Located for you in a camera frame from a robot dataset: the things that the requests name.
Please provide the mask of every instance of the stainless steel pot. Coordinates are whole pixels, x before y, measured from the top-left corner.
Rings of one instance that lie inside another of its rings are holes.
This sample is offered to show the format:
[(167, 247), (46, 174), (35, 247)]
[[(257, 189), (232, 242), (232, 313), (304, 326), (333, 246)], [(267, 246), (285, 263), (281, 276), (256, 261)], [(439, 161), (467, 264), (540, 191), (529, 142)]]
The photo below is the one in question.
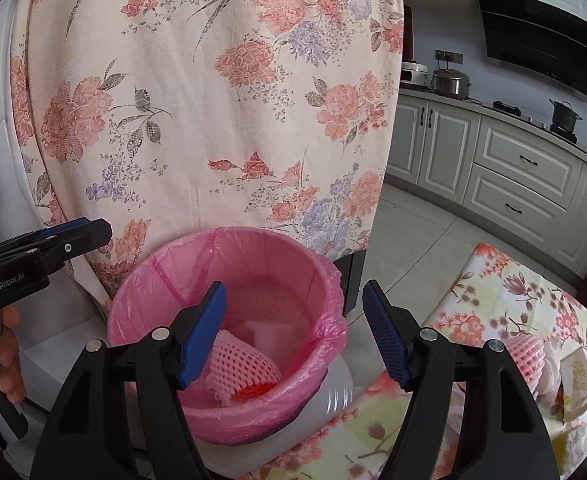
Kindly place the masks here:
[(452, 68), (440, 68), (433, 71), (431, 89), (439, 95), (454, 99), (466, 99), (469, 97), (471, 83), (469, 76)]

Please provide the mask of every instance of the pink trash bag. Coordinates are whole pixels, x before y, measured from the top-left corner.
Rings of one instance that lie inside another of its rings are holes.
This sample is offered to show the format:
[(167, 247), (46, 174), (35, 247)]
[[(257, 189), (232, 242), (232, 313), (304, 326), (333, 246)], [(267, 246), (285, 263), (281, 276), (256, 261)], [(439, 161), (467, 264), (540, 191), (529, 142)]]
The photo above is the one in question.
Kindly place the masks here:
[(286, 235), (221, 227), (174, 240), (124, 280), (113, 299), (109, 345), (139, 341), (202, 300), (215, 280), (228, 293), (222, 330), (266, 355), (282, 377), (266, 393), (221, 407), (202, 375), (178, 392), (193, 436), (212, 444), (261, 440), (289, 424), (318, 391), (347, 343), (340, 272)]

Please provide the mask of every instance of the floral fabric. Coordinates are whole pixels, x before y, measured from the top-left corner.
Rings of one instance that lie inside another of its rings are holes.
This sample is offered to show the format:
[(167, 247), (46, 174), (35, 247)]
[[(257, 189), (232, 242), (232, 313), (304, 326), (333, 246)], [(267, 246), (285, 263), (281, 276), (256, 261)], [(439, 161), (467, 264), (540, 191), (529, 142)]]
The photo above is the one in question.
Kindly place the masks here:
[(73, 261), (106, 307), (141, 258), (221, 225), (364, 249), (401, 0), (20, 0), (12, 111), (42, 221), (111, 222)]
[[(475, 248), (427, 325), (460, 344), (481, 346), (487, 339), (506, 340), (532, 333), (553, 341), (560, 359), (578, 349), (587, 355), (587, 309), (539, 274), (486, 244)], [(574, 373), (573, 381), (576, 378), (584, 383), (584, 377)], [(341, 416), (241, 480), (375, 480), (395, 442), (410, 398), (384, 372)], [(551, 397), (538, 396), (537, 403), (560, 476), (566, 479), (587, 456), (587, 410), (578, 417), (565, 416), (565, 405), (571, 400), (562, 387)], [(463, 408), (464, 391), (454, 384), (434, 480), (447, 476), (453, 468)]]

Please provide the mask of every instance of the electrical outlet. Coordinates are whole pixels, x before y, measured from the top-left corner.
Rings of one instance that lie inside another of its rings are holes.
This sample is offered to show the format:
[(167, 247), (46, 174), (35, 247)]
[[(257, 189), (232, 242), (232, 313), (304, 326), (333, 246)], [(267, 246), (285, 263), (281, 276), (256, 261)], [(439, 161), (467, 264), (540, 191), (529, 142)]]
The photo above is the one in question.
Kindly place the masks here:
[(447, 52), (446, 50), (435, 51), (435, 59), (439, 61), (448, 61), (449, 63), (462, 64), (463, 57), (464, 56), (458, 52)]

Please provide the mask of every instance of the black pot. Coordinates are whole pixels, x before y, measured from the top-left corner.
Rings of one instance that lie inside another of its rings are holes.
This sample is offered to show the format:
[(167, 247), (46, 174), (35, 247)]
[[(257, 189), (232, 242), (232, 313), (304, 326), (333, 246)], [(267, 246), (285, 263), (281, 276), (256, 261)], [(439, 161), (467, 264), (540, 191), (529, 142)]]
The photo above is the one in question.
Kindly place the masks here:
[(549, 99), (549, 102), (553, 105), (553, 124), (572, 134), (576, 127), (576, 121), (581, 121), (582, 117), (571, 109), (571, 104), (568, 101), (564, 102), (569, 106), (553, 99)]

